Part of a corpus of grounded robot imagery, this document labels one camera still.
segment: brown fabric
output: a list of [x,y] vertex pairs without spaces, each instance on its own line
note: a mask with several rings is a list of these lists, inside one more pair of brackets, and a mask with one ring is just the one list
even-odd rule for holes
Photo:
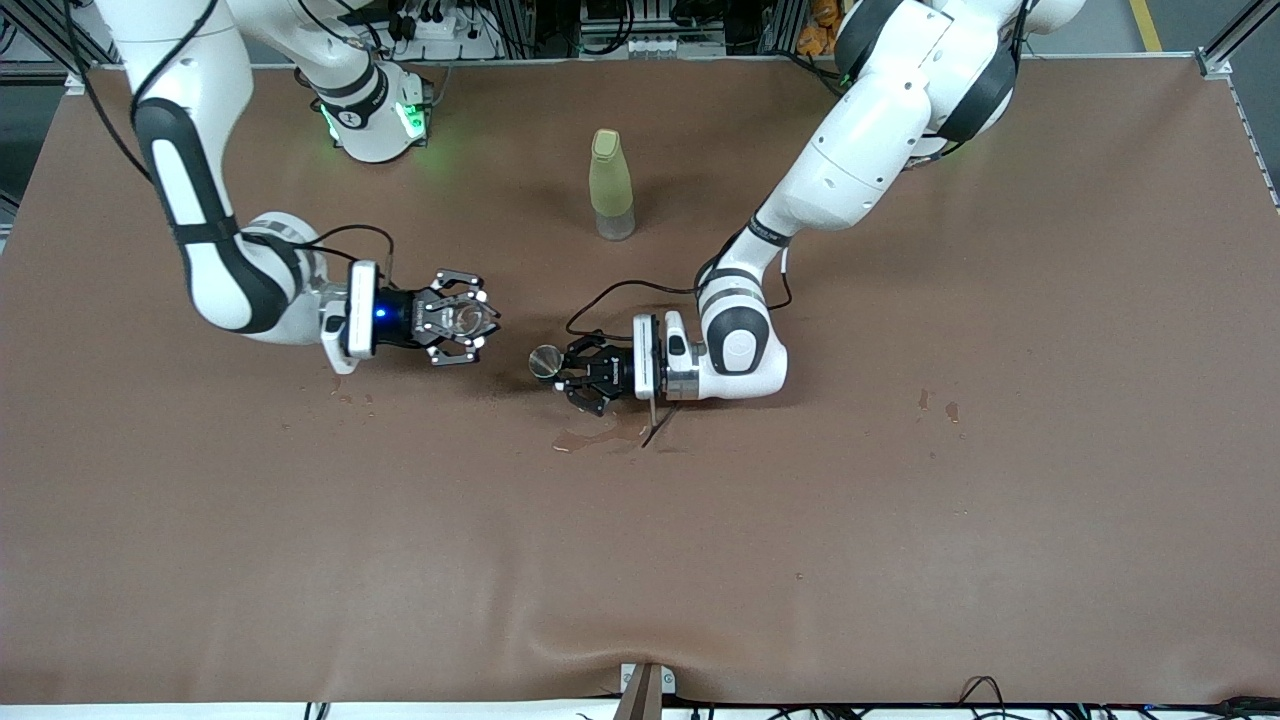
[[[781,393],[575,454],[609,423],[529,351],[607,283],[687,283],[831,106],[817,81],[460,69],[431,146],[364,167],[260,73],[242,222],[381,224],[399,283],[475,270],[506,313],[479,366],[383,350],[340,383],[200,320],[150,188],[65,100],[0,263],[0,700],[577,696],[637,660],[719,701],[1280,694],[1280,220],[1228,88],[1024,74],[991,133],[796,240]],[[600,127],[635,179],[620,245]]]

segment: wire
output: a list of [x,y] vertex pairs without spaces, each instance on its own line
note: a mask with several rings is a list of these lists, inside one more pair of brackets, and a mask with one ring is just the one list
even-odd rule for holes
[[448,69],[444,70],[444,79],[440,81],[440,92],[436,94],[434,97],[431,97],[431,109],[433,110],[435,108],[439,108],[440,102],[444,102],[444,91],[447,91],[449,88],[449,78],[452,78],[452,77],[453,77],[453,63],[449,63]]
[[316,716],[314,720],[325,720],[329,716],[329,703],[328,702],[308,702],[305,708],[302,708],[302,720],[312,720],[311,706],[319,706],[316,710]]
[[977,675],[974,678],[969,678],[969,680],[965,683],[965,691],[964,693],[960,694],[960,700],[956,701],[956,705],[961,705],[964,701],[969,700],[969,696],[972,696],[974,691],[977,691],[983,684],[988,685],[992,689],[992,692],[996,693],[996,701],[1000,703],[1001,710],[1004,710],[1005,696],[1000,692],[1000,684],[996,683],[996,679],[992,678],[991,675]]
[[315,24],[320,26],[320,29],[323,29],[323,31],[328,32],[329,35],[332,35],[338,42],[342,42],[343,45],[349,45],[351,44],[352,38],[343,37],[343,36],[338,35],[337,32],[334,32],[333,28],[330,28],[329,26],[324,24],[323,22],[320,22],[320,18],[317,18],[316,14],[311,12],[311,8],[307,8],[307,4],[303,3],[303,0],[298,0],[298,8],[302,8],[302,12],[306,13],[308,18],[311,18],[311,22],[314,22]]
[[0,41],[4,40],[4,33],[6,31],[13,29],[13,35],[9,36],[9,41],[4,44],[4,47],[0,47],[0,55],[4,55],[5,53],[9,51],[10,47],[13,47],[13,42],[18,40],[18,26],[12,24],[9,22],[9,18],[0,18],[0,19],[4,20],[4,26],[0,26]]
[[97,91],[93,90],[93,83],[88,79],[88,68],[84,65],[84,59],[81,58],[79,53],[79,40],[76,38],[76,20],[72,19],[72,1],[63,0],[63,14],[67,20],[67,40],[72,51],[72,61],[76,63],[76,72],[81,76],[81,82],[84,83],[84,94],[88,95],[88,101],[93,104],[93,111],[97,113],[97,119],[102,122],[102,127],[106,128],[106,135],[111,136],[115,141],[115,146],[120,149],[120,152],[129,160],[136,170],[150,183],[151,173],[142,165],[142,161],[129,150],[129,146],[124,143],[120,133],[115,131],[115,126],[111,123],[111,118],[106,117],[106,110],[102,109],[102,101],[97,96]]
[[[375,232],[375,233],[383,236],[383,238],[387,240],[387,272],[383,273],[381,270],[379,270],[378,277],[387,281],[387,287],[389,287],[392,290],[399,290],[399,287],[397,287],[397,284],[394,282],[392,282],[392,278],[390,278],[390,274],[392,274],[392,259],[396,255],[396,241],[392,240],[392,236],[390,236],[389,232],[387,232],[383,228],[379,228],[376,225],[366,225],[366,224],[361,224],[361,223],[353,223],[353,224],[349,224],[349,225],[338,225],[338,227],[335,227],[335,228],[333,228],[333,229],[330,229],[328,232],[320,234],[315,240],[310,240],[307,242],[301,242],[298,245],[294,245],[293,247],[296,250],[306,250],[307,252],[321,252],[324,255],[333,255],[335,258],[342,258],[343,260],[346,260],[348,263],[358,263],[360,258],[356,258],[355,255],[352,255],[349,252],[343,252],[342,250],[334,250],[333,247],[323,247],[320,245],[325,240],[328,240],[328,238],[330,238],[330,237],[333,237],[333,236],[335,236],[338,233],[347,232],[347,231],[357,231],[357,229]],[[261,237],[257,237],[257,236],[253,236],[253,234],[242,234],[241,237],[244,238],[244,242],[248,242],[251,245],[261,245],[261,246],[270,247],[270,243],[266,240],[261,238]]]
[[808,70],[814,77],[817,77],[832,95],[835,95],[836,97],[844,97],[845,94],[838,87],[831,85],[831,81],[835,79],[838,82],[844,82],[846,76],[842,73],[819,68],[818,63],[815,63],[812,56],[808,55],[800,56],[796,55],[795,53],[791,53],[790,50],[769,50],[768,53],[763,53],[763,55],[778,55],[781,58],[791,60],[804,70]]
[[[613,40],[609,41],[603,50],[588,50],[580,45],[577,49],[580,55],[608,55],[626,45],[627,40],[631,37],[631,31],[636,27],[636,9],[635,5],[631,4],[631,0],[618,0],[618,3],[622,4],[622,12],[618,13],[618,31],[613,35]],[[626,26],[625,31],[622,29],[623,24]]]
[[1014,72],[1016,74],[1018,67],[1023,61],[1023,45],[1027,42],[1027,15],[1030,13],[1032,0],[1023,0],[1021,6],[1018,9],[1018,19],[1014,22]]
[[600,295],[596,295],[595,300],[593,300],[593,301],[588,302],[586,305],[584,305],[581,310],[579,310],[577,313],[573,313],[573,316],[570,318],[567,323],[564,323],[564,332],[567,332],[568,334],[579,336],[579,337],[594,334],[594,336],[603,337],[604,340],[612,340],[612,341],[616,341],[616,342],[631,342],[631,340],[632,340],[631,336],[616,336],[616,334],[605,334],[603,332],[584,332],[584,331],[573,329],[573,323],[577,322],[579,318],[581,318],[582,315],[585,315],[591,307],[595,307],[596,304],[599,304],[602,300],[604,300],[605,297],[608,297],[608,295],[611,292],[613,292],[614,290],[618,290],[620,287],[627,287],[627,286],[648,287],[650,290],[657,290],[658,292],[666,292],[666,293],[669,293],[669,295],[692,295],[692,293],[698,292],[698,288],[692,288],[692,287],[675,288],[675,287],[667,287],[664,284],[652,283],[649,281],[636,281],[636,279],[618,281],[618,282],[611,284],[609,287],[604,288],[604,292],[602,292]]
[[[475,23],[475,13],[474,13],[475,12],[475,4],[474,3],[471,4],[471,9],[472,9],[471,22]],[[489,19],[489,14],[488,13],[481,12],[480,17],[484,19],[484,22],[485,22],[486,26],[489,26],[494,32],[498,33],[499,37],[502,37],[507,42],[515,45],[516,47],[520,47],[520,54],[521,55],[525,54],[525,50],[536,50],[538,49],[536,45],[530,45],[527,42],[521,42],[518,40],[515,40],[511,36],[508,36],[500,27],[498,27],[493,20]]]
[[360,13],[357,13],[355,8],[352,8],[351,5],[348,5],[347,0],[337,0],[337,3],[339,5],[342,5],[348,13],[351,13],[351,17],[356,18],[356,22],[358,22],[362,26],[365,26],[365,29],[369,31],[369,40],[370,40],[370,42],[374,44],[374,47],[378,50],[378,55],[381,56],[383,51],[387,50],[383,46],[383,36],[379,35],[378,31],[374,28],[374,26],[370,24],[369,20],[366,20]]
[[782,265],[780,268],[782,274],[782,290],[787,291],[787,299],[777,305],[769,305],[769,313],[774,310],[781,310],[787,305],[791,305],[791,282],[787,281],[787,256],[791,254],[791,246],[782,249]]
[[187,33],[183,35],[182,38],[179,38],[178,42],[169,49],[168,53],[165,53],[164,58],[160,59],[160,63],[157,63],[156,67],[151,68],[151,72],[147,73],[147,77],[143,78],[142,83],[138,85],[137,92],[134,92],[133,99],[129,100],[131,124],[137,118],[138,102],[142,100],[142,96],[146,95],[148,90],[151,90],[151,86],[155,83],[156,78],[160,77],[160,73],[163,73],[165,68],[169,67],[169,63],[172,63],[174,58],[177,58],[183,51],[187,44],[189,44],[191,40],[200,33],[200,29],[204,28],[205,23],[209,22],[209,18],[212,17],[215,8],[218,8],[218,0],[209,0],[209,5],[205,5],[205,12],[200,13],[200,17],[196,18],[196,22],[191,23],[191,29],[188,29]]
[[[732,236],[730,236],[730,238],[724,241],[724,245],[722,245],[721,249],[718,251],[716,251],[716,255],[712,255],[712,258],[709,260],[707,260],[705,263],[703,263],[703,266],[698,269],[698,277],[707,277],[707,270],[712,265],[714,265],[716,263],[719,263],[721,258],[723,258],[724,254],[728,252],[728,249],[732,247],[733,241],[737,240],[739,234],[741,234],[741,232],[737,232],[737,233],[733,233]],[[780,266],[780,270],[782,273],[782,288],[786,291],[787,299],[783,300],[782,302],[776,304],[776,305],[767,305],[765,309],[768,311],[771,311],[771,313],[773,310],[781,310],[782,307],[786,307],[787,305],[791,305],[791,300],[794,299],[792,293],[791,293],[791,282],[787,279],[787,258],[790,256],[790,252],[791,252],[790,247],[786,247],[786,249],[782,250],[782,263],[781,263],[781,266]],[[694,295],[694,293],[696,293],[696,292],[699,292],[701,290],[701,286],[687,287],[687,288],[686,287],[676,288],[676,287],[667,287],[664,284],[658,284],[658,283],[653,283],[653,282],[649,282],[649,281],[641,281],[641,279],[618,281],[618,282],[611,284],[609,287],[604,288],[604,291],[600,292],[600,295],[595,296],[595,300],[591,300],[590,302],[588,302],[586,305],[584,305],[577,313],[573,313],[573,316],[570,318],[567,323],[564,323],[564,332],[567,332],[568,334],[572,334],[572,336],[579,336],[579,337],[596,336],[596,337],[603,337],[604,340],[612,340],[612,341],[616,341],[616,342],[631,342],[634,340],[631,336],[608,334],[608,333],[605,333],[603,331],[599,331],[599,329],[588,332],[588,331],[579,331],[579,329],[573,328],[573,323],[577,322],[579,318],[581,318],[582,315],[585,315],[591,307],[595,307],[596,304],[599,304],[602,300],[604,300],[605,297],[608,297],[608,295],[611,292],[613,292],[614,290],[618,290],[621,287],[628,287],[628,286],[648,287],[650,290],[657,290],[658,292],[666,292],[668,295]]]
[[[667,423],[671,421],[672,415],[675,415],[677,411],[680,411],[681,407],[684,407],[684,405],[681,405],[678,402],[672,402],[671,404],[671,409],[667,410],[667,414],[663,415],[662,419],[658,420],[654,424],[653,429],[649,430],[649,437],[644,438],[644,442],[640,443],[640,450],[644,450],[644,448],[649,447],[649,443],[653,442],[654,436],[658,434],[658,430],[660,430],[664,427],[667,427]],[[712,708],[712,711],[707,715],[707,720],[712,720],[712,717],[714,715],[716,715],[716,708]]]
[[346,252],[339,252],[339,251],[332,250],[329,247],[319,247],[319,245],[321,242],[329,240],[330,237],[333,237],[335,234],[339,234],[339,233],[349,232],[349,231],[369,231],[369,232],[375,232],[375,233],[383,236],[383,240],[387,241],[387,284],[390,286],[392,290],[398,290],[396,287],[396,283],[392,282],[392,263],[396,259],[396,240],[392,238],[392,233],[384,231],[383,228],[380,228],[378,225],[369,225],[369,224],[365,224],[365,223],[351,223],[351,224],[346,224],[346,225],[338,225],[338,227],[335,227],[333,229],[329,229],[326,232],[321,233],[315,240],[311,240],[311,241],[301,243],[298,247],[307,247],[307,249],[316,250],[316,251],[320,251],[320,252],[328,252],[330,255],[337,255],[339,258],[346,258],[346,259],[351,260],[352,263],[355,263],[357,259],[353,258],[353,256],[351,256],[351,255],[347,255]]

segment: metal frame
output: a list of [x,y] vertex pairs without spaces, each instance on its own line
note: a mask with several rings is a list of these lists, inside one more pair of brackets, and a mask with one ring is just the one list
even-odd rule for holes
[[1208,41],[1208,45],[1197,50],[1196,59],[1199,61],[1201,74],[1210,79],[1230,74],[1231,54],[1277,9],[1280,0],[1249,0],[1231,22]]
[[[49,55],[52,63],[69,72],[76,72],[76,61],[67,38],[67,19],[59,0],[0,0],[0,14],[18,26],[27,40],[40,47],[45,55]],[[86,63],[92,65],[111,61],[111,53],[99,45],[93,36],[84,32],[79,24],[76,26],[76,42],[79,45],[81,56]],[[9,76],[8,64],[5,76]]]

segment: water spill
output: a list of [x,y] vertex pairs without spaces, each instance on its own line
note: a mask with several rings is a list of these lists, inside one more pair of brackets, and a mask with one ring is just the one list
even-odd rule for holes
[[571,430],[561,430],[561,434],[552,443],[559,452],[577,452],[593,445],[621,439],[639,447],[644,439],[644,433],[649,429],[649,416],[643,413],[627,413],[626,415],[613,414],[613,427],[594,436],[580,436]]

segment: cable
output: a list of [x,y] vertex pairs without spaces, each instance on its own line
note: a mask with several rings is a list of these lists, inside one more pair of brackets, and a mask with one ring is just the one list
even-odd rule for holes
[[433,110],[435,108],[439,108],[440,102],[444,102],[444,91],[447,91],[449,88],[449,78],[452,78],[452,77],[453,77],[453,63],[449,63],[448,69],[444,70],[444,79],[440,81],[440,92],[438,95],[435,95],[434,97],[431,97],[431,109]]
[[[316,710],[316,716],[311,717],[311,706],[319,706]],[[308,702],[306,707],[302,708],[302,720],[325,720],[329,716],[329,703],[328,702]]]
[[[474,3],[471,4],[471,8],[472,8],[472,10],[475,9],[475,4]],[[474,22],[475,15],[472,14],[471,17],[472,17],[472,22]],[[481,12],[480,17],[484,19],[484,22],[485,22],[486,26],[489,26],[494,32],[498,33],[499,37],[502,37],[507,42],[515,45],[516,47],[520,47],[521,55],[525,54],[525,50],[536,50],[538,49],[536,45],[530,45],[527,42],[521,42],[518,40],[513,40],[500,27],[498,27],[493,20],[489,19],[489,14],[488,13]]]
[[822,82],[823,87],[826,87],[836,97],[845,96],[844,91],[841,91],[837,86],[831,85],[831,81],[833,79],[844,82],[845,76],[833,70],[819,68],[812,56],[808,55],[800,56],[796,55],[795,53],[791,53],[790,50],[769,50],[768,53],[762,53],[762,55],[778,55],[786,58],[792,63],[795,63],[796,65],[799,65],[800,68],[803,68],[804,70],[817,77],[818,81]]
[[182,53],[187,44],[200,33],[200,29],[204,28],[205,23],[209,22],[209,18],[212,17],[215,8],[218,8],[218,0],[209,0],[209,5],[205,6],[205,12],[200,13],[196,22],[191,23],[191,29],[188,29],[187,33],[183,35],[168,53],[165,53],[164,58],[160,59],[160,63],[151,68],[147,77],[142,79],[141,85],[138,85],[138,91],[134,92],[133,97],[129,100],[129,124],[133,124],[138,114],[138,102],[142,100],[142,96],[151,90],[151,86],[155,83],[156,78],[160,77],[160,73],[169,67],[169,63],[172,63],[174,58]]
[[320,252],[328,252],[330,255],[337,255],[339,258],[346,258],[346,259],[351,260],[352,263],[355,263],[355,261],[357,261],[357,259],[353,258],[353,256],[351,256],[351,255],[347,255],[346,252],[339,252],[339,251],[332,250],[329,247],[319,247],[319,245],[321,242],[329,240],[330,237],[333,237],[333,236],[335,236],[338,233],[344,233],[344,232],[349,232],[349,231],[369,231],[369,232],[375,232],[375,233],[383,236],[383,240],[387,241],[387,284],[392,290],[398,290],[396,287],[396,283],[392,282],[392,263],[396,259],[396,240],[392,238],[392,233],[384,231],[383,228],[380,228],[378,225],[369,225],[369,224],[365,224],[365,223],[351,223],[351,224],[346,224],[346,225],[338,225],[338,227],[335,227],[333,229],[329,229],[326,232],[321,233],[315,240],[311,240],[311,241],[307,241],[307,242],[303,242],[303,243],[298,245],[298,247],[307,247],[307,249],[316,250],[316,251],[320,251]]
[[584,46],[579,46],[577,51],[580,55],[608,55],[620,50],[626,45],[627,40],[631,37],[631,31],[636,27],[636,9],[631,4],[631,0],[618,0],[622,4],[622,13],[618,13],[618,31],[613,35],[613,40],[603,50],[588,50]]
[[13,31],[13,35],[9,36],[9,41],[4,44],[4,47],[0,47],[0,55],[4,55],[5,53],[9,51],[10,47],[13,47],[13,42],[18,40],[18,26],[10,24],[9,18],[0,18],[0,19],[4,20],[4,24],[0,26],[0,42],[4,41],[5,32],[10,29]]
[[791,282],[787,281],[787,256],[790,254],[791,254],[791,246],[782,249],[782,263],[780,266],[780,272],[782,274],[782,290],[787,291],[787,299],[783,300],[782,302],[778,302],[777,305],[769,305],[768,306],[769,313],[774,310],[781,310],[787,305],[791,305]]
[[323,31],[328,32],[329,35],[332,35],[338,42],[342,42],[343,45],[349,45],[351,44],[351,38],[349,37],[343,37],[343,36],[338,35],[337,32],[333,31],[333,28],[330,28],[329,26],[324,24],[323,22],[320,22],[320,18],[317,18],[316,14],[311,12],[311,8],[307,8],[307,4],[303,0],[298,0],[298,8],[302,8],[302,12],[306,13],[308,18],[311,18],[311,22],[314,22],[315,24],[320,26],[320,29],[323,29]]
[[602,300],[604,300],[614,290],[618,290],[620,287],[627,287],[627,286],[648,287],[650,290],[657,290],[658,292],[666,292],[666,293],[669,293],[669,295],[692,295],[694,292],[698,291],[698,288],[692,288],[692,287],[675,288],[675,287],[667,287],[664,284],[652,283],[649,281],[636,281],[636,279],[618,281],[618,282],[611,284],[609,287],[604,288],[604,292],[602,292],[600,295],[596,295],[595,300],[593,300],[593,301],[588,302],[586,305],[584,305],[581,310],[579,310],[577,313],[573,313],[573,316],[570,318],[567,323],[564,323],[564,332],[567,332],[568,334],[572,334],[572,336],[579,336],[579,337],[594,334],[594,336],[603,337],[604,340],[612,340],[612,341],[616,341],[616,342],[631,342],[632,341],[631,336],[616,336],[616,334],[605,334],[603,332],[584,332],[584,331],[573,329],[573,323],[577,322],[579,318],[581,318],[582,315],[585,315],[591,307],[595,307],[596,304],[599,304]]
[[374,47],[378,50],[378,55],[383,56],[383,50],[385,50],[385,47],[383,47],[383,36],[379,35],[378,31],[374,28],[374,26],[370,24],[369,20],[366,20],[364,17],[361,17],[355,8],[348,5],[347,0],[337,0],[337,3],[342,5],[343,9],[346,9],[348,13],[351,13],[351,17],[356,18],[356,22],[365,26],[365,29],[369,31],[370,42],[374,44]]
[[72,1],[63,0],[63,14],[67,20],[67,40],[72,51],[72,61],[76,63],[76,72],[81,76],[81,82],[84,83],[84,94],[88,95],[88,101],[93,104],[93,111],[97,113],[97,119],[102,122],[102,127],[106,128],[106,135],[111,136],[115,141],[115,146],[120,149],[120,152],[129,160],[136,170],[150,183],[151,173],[142,165],[142,161],[129,150],[129,146],[124,143],[120,133],[115,131],[115,126],[111,124],[111,118],[106,117],[106,110],[102,109],[102,101],[97,97],[97,91],[93,90],[93,83],[88,79],[88,68],[84,65],[84,59],[81,58],[79,53],[79,40],[76,38],[76,20],[72,19]]
[[[667,414],[663,415],[662,419],[654,424],[653,429],[649,430],[649,437],[644,438],[644,442],[640,443],[640,450],[649,447],[649,443],[653,442],[654,436],[658,434],[658,430],[667,427],[667,423],[671,421],[671,416],[675,415],[681,407],[684,407],[684,405],[681,405],[680,402],[671,404],[671,409],[667,410]],[[716,708],[713,707],[712,711],[707,715],[707,720],[712,720],[714,715],[716,715]]]
[[1021,6],[1018,9],[1018,19],[1014,20],[1014,36],[1012,36],[1012,53],[1014,53],[1014,74],[1016,74],[1019,65],[1023,61],[1023,44],[1027,42],[1027,36],[1024,31],[1027,29],[1027,15],[1030,13],[1032,0],[1023,0]]

